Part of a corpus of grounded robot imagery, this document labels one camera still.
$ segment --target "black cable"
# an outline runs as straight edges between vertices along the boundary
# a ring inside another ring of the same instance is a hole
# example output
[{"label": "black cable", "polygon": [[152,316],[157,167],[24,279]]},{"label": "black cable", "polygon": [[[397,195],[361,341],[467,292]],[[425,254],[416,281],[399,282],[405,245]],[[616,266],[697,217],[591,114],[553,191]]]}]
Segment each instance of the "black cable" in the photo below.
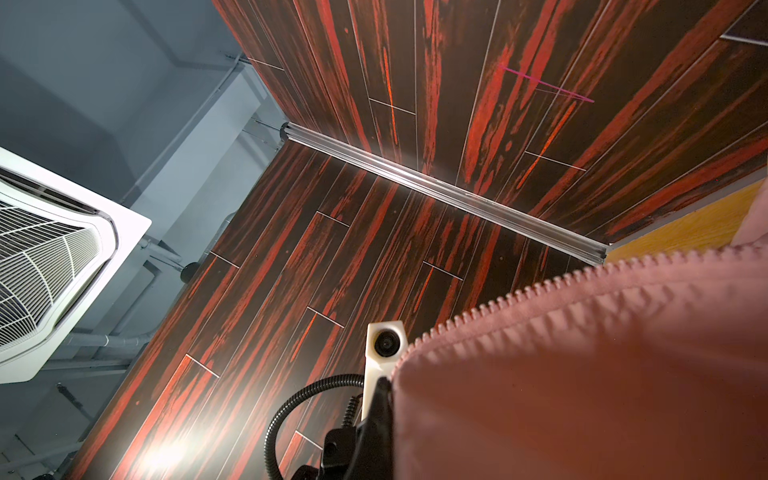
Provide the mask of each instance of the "black cable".
[{"label": "black cable", "polygon": [[275,416],[272,418],[270,426],[267,427],[266,438],[264,439],[264,462],[266,463],[266,473],[270,476],[270,480],[283,480],[283,476],[280,474],[280,465],[277,463],[275,448],[277,444],[277,433],[285,419],[288,418],[288,415],[297,406],[301,405],[302,402],[314,397],[320,392],[337,389],[343,386],[356,386],[362,388],[365,383],[366,377],[362,375],[347,373],[345,375],[330,376],[304,387],[294,393],[291,398],[281,405]]},{"label": "black cable", "polygon": [[351,399],[349,399],[349,403],[346,404],[346,412],[344,412],[344,420],[341,422],[341,428],[345,429],[347,427],[355,426],[355,418],[357,417],[357,407],[360,405],[361,398],[362,398],[362,393],[360,395],[355,395]]}]

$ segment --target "air conditioner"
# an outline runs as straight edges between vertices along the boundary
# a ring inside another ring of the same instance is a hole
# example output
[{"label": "air conditioner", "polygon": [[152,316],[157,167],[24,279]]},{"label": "air conditioner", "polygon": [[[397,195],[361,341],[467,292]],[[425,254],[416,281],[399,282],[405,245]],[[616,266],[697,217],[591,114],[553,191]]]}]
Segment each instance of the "air conditioner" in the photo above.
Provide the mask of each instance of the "air conditioner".
[{"label": "air conditioner", "polygon": [[0,148],[0,383],[37,374],[150,223]]}]

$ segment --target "air conditioner grille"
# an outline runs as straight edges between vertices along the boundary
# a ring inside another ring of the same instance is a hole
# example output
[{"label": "air conditioner grille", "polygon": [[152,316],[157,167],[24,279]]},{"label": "air conditioner grille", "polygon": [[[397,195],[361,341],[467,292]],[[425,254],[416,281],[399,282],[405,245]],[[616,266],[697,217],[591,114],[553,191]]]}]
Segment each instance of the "air conditioner grille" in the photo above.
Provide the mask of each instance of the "air conditioner grille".
[{"label": "air conditioner grille", "polygon": [[0,350],[30,336],[67,285],[100,253],[91,228],[0,206]]}]

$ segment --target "metal strip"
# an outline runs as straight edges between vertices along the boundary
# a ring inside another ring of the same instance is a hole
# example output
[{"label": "metal strip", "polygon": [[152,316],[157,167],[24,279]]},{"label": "metal strip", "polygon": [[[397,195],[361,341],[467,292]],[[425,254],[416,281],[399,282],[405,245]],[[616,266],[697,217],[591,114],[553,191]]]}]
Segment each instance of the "metal strip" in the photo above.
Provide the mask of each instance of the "metal strip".
[{"label": "metal strip", "polygon": [[288,138],[296,143],[322,151],[356,167],[412,188],[419,193],[460,208],[469,214],[477,215],[513,232],[549,245],[590,265],[602,265],[605,260],[607,245],[583,235],[480,197],[429,175],[403,167],[309,128],[291,123],[287,125],[285,132]]}]

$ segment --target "yellow wood surface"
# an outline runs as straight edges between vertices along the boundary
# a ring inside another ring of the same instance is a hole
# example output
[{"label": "yellow wood surface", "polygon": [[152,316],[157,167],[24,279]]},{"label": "yellow wood surface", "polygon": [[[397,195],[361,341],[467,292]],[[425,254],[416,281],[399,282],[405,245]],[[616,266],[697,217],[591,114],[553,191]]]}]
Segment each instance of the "yellow wood surface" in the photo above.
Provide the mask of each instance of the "yellow wood surface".
[{"label": "yellow wood surface", "polygon": [[675,250],[704,251],[727,245],[739,229],[762,183],[761,180],[748,185],[612,250],[605,259],[606,263]]}]

